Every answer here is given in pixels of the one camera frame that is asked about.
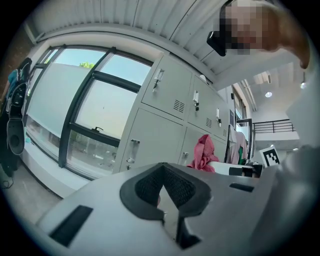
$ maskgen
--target person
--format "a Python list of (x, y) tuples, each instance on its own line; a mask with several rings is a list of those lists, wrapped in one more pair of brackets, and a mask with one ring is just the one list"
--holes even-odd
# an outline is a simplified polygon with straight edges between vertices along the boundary
[(236, 0), (225, 7), (226, 30), (245, 49), (285, 49), (300, 60), (306, 88), (286, 114), (302, 145), (320, 147), (319, 56), (306, 31), (288, 10), (260, 0)]
[(9, 177), (12, 177), (13, 171), (18, 169), (18, 156), (12, 153), (7, 142), (10, 97), (16, 87), (20, 84), (20, 81), (28, 80), (31, 62), (31, 59), (27, 57), (17, 69), (9, 74), (8, 81), (0, 98), (0, 163), (2, 169)]

